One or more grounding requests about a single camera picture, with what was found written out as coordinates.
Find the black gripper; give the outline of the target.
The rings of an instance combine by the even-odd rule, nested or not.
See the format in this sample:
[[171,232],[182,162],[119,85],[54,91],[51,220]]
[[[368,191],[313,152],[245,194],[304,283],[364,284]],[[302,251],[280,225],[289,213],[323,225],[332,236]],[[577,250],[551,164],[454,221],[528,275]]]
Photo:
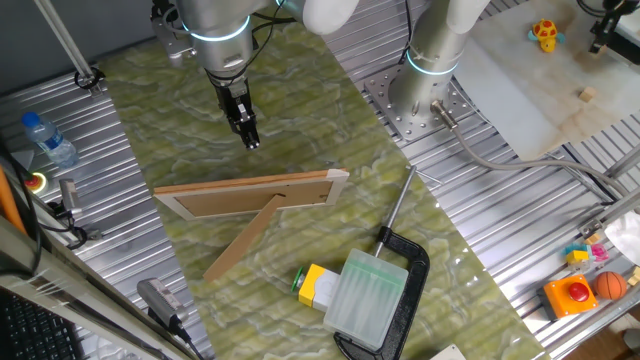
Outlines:
[[236,80],[221,80],[207,73],[213,84],[220,109],[225,113],[231,130],[240,136],[247,149],[260,146],[257,122],[253,115],[248,80],[244,75]]

